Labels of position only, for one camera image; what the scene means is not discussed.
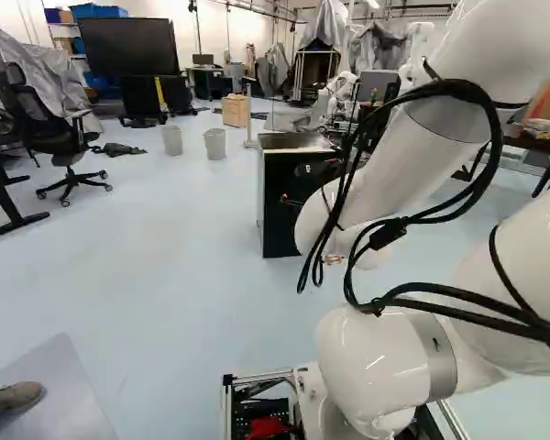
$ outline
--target cable connector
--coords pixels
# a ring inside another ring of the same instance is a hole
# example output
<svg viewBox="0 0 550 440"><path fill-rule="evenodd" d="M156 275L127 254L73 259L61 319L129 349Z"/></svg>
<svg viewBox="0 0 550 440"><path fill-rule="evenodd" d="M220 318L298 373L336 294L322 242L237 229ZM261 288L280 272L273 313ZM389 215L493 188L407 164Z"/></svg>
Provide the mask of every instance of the cable connector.
<svg viewBox="0 0 550 440"><path fill-rule="evenodd" d="M407 217L391 219L368 236L368 246L373 250L385 248L407 234Z"/></svg>

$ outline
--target shoe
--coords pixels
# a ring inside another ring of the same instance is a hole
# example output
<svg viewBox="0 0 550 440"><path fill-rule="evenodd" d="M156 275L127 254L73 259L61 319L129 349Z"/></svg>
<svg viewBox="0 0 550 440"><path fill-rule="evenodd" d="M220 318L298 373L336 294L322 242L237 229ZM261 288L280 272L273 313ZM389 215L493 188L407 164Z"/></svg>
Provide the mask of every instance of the shoe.
<svg viewBox="0 0 550 440"><path fill-rule="evenodd" d="M18 382L0 389L0 415L29 410L43 398L45 392L38 382Z"/></svg>

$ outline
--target trash can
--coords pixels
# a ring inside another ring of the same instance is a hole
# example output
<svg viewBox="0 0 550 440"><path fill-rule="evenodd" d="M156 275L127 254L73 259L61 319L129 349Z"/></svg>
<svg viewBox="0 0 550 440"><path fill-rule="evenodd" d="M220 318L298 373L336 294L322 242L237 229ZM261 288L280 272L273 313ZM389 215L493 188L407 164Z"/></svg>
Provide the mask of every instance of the trash can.
<svg viewBox="0 0 550 440"><path fill-rule="evenodd" d="M182 131L178 126L162 126L161 136L168 156L183 154Z"/></svg>
<svg viewBox="0 0 550 440"><path fill-rule="evenodd" d="M203 140L209 160L221 160L226 157L226 130L210 128L203 134Z"/></svg>

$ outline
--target red component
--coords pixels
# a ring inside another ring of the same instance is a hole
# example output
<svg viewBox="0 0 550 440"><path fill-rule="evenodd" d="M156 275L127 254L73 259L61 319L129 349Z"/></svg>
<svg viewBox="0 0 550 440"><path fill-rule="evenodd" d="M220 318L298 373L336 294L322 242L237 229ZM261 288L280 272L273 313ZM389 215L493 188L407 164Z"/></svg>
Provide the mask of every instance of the red component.
<svg viewBox="0 0 550 440"><path fill-rule="evenodd" d="M250 422L250 434L247 440L270 438L277 434L289 433L291 428L277 417L263 417Z"/></svg>

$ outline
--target black office chair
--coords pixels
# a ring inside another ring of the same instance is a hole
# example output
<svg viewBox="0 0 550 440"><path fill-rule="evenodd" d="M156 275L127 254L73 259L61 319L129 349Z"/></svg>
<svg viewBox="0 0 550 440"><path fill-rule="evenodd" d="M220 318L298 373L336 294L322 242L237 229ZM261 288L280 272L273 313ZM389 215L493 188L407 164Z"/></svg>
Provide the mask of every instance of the black office chair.
<svg viewBox="0 0 550 440"><path fill-rule="evenodd" d="M72 169L72 165L79 161L89 149L83 139L82 118L92 110L80 110L68 115L72 121L70 126L65 118L55 116L43 104L37 91L27 85L25 73L18 64L8 63L6 71L8 81L10 81L12 90L16 93L19 103L18 115L15 115L15 118L20 120L26 144L35 151L52 155L51 163L55 167L67 168L65 179L36 190L37 197L45 199L48 191L64 186L65 191L59 200L61 206L67 207L70 205L67 197L72 192L73 187L80 184L102 186L107 191L112 191L112 185L90 180L93 177L106 179L108 174L105 170L76 174Z"/></svg>

